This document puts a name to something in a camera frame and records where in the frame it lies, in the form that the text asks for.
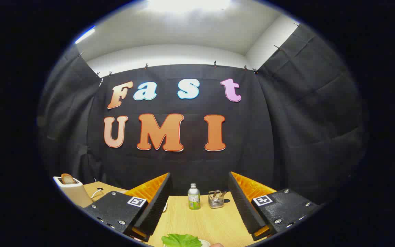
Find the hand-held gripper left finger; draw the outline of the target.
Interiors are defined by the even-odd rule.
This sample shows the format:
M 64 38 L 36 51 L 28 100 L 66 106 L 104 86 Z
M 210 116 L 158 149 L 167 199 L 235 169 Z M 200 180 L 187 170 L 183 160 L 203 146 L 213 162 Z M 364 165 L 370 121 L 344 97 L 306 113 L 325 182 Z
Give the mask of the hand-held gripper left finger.
M 83 211 L 121 234 L 147 242 L 160 221 L 171 191 L 171 174 L 165 173 L 125 193 L 107 192 L 83 207 Z

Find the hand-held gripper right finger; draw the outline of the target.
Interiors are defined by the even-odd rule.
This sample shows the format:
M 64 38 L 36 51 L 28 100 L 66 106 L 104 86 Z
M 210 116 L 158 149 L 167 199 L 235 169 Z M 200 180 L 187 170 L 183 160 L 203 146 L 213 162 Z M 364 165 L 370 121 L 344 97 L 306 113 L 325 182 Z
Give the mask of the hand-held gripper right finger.
M 235 172 L 228 174 L 228 188 L 254 241 L 287 231 L 319 208 L 292 189 L 277 191 Z

